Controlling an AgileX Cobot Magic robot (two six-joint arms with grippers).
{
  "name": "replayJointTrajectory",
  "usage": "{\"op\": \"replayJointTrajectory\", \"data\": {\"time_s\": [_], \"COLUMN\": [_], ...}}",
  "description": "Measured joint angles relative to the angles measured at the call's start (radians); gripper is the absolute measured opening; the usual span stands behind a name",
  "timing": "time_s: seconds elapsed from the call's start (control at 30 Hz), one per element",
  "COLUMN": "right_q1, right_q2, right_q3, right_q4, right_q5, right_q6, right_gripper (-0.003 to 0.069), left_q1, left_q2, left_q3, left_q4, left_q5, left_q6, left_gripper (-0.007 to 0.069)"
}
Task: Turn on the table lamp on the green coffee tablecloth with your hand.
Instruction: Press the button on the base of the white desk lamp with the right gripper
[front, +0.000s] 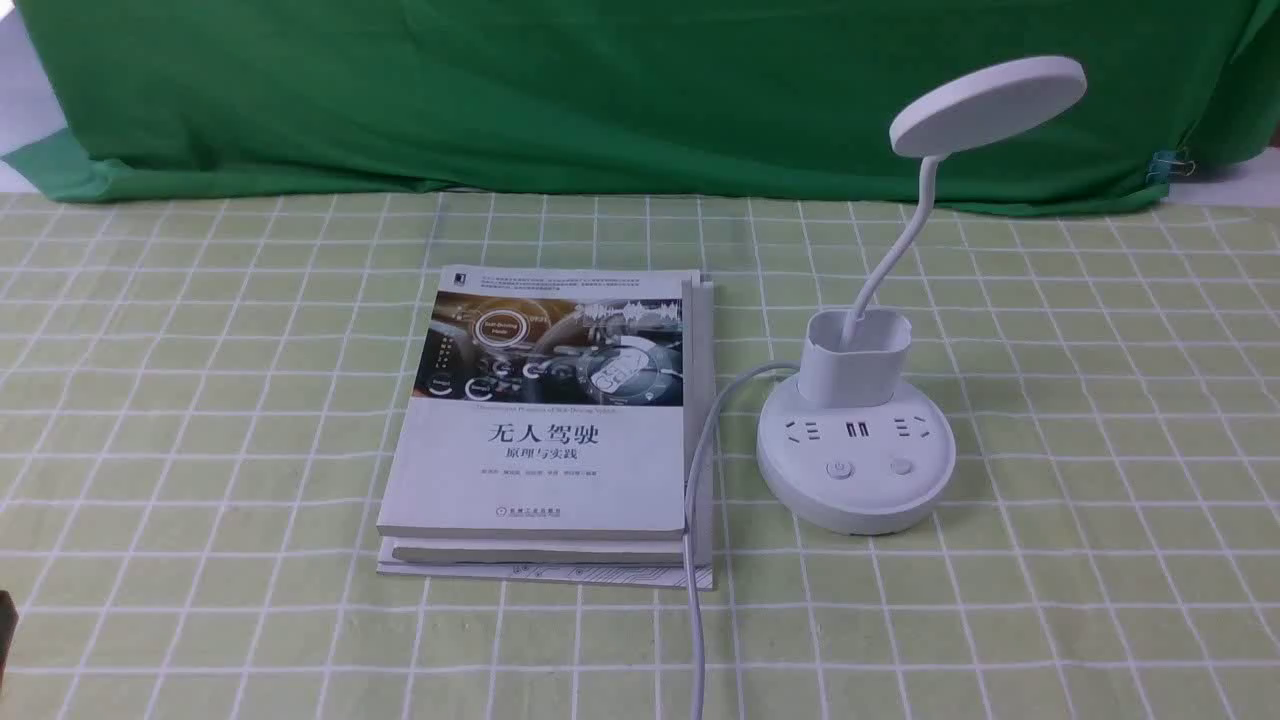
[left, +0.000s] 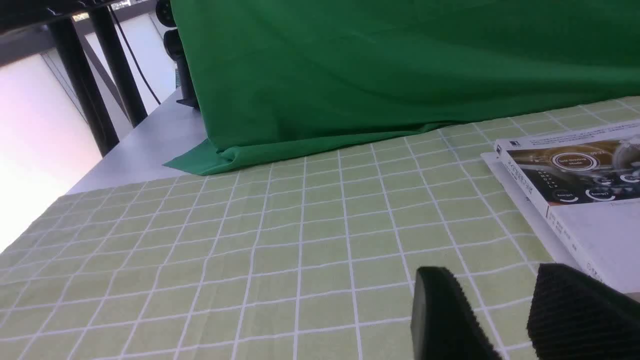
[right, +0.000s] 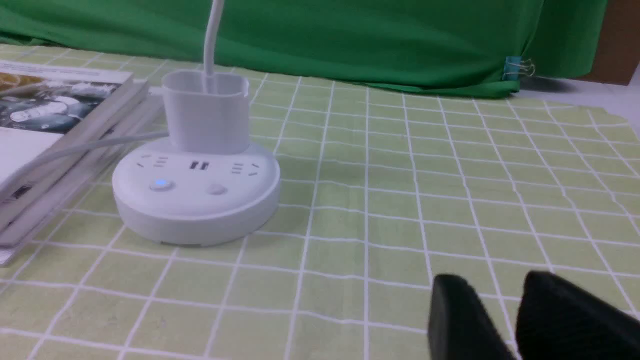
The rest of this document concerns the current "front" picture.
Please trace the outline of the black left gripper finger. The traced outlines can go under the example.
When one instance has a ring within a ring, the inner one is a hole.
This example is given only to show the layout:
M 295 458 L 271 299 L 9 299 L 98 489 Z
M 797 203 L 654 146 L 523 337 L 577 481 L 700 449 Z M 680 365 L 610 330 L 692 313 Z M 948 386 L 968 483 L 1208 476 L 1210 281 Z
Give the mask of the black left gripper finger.
M 4 682 L 6 664 L 12 652 L 14 637 L 19 623 L 19 612 L 12 593 L 0 592 L 0 678 Z

